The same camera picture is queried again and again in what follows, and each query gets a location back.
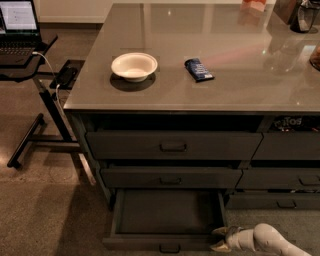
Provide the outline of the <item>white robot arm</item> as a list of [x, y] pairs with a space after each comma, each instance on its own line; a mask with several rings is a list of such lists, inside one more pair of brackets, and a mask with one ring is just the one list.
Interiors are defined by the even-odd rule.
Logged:
[[266, 223], [259, 223], [250, 229], [239, 226], [221, 227], [212, 233], [222, 236], [219, 242], [210, 246], [216, 252], [240, 250], [262, 256], [312, 256], [290, 243], [276, 228]]

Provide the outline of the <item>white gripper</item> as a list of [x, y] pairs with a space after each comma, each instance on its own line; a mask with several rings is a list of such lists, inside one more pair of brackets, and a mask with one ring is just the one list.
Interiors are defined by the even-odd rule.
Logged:
[[212, 234], [226, 236], [225, 240], [210, 246], [216, 252], [229, 253], [231, 249], [255, 251], [254, 235], [252, 229], [243, 229], [237, 226], [220, 227], [214, 229]]

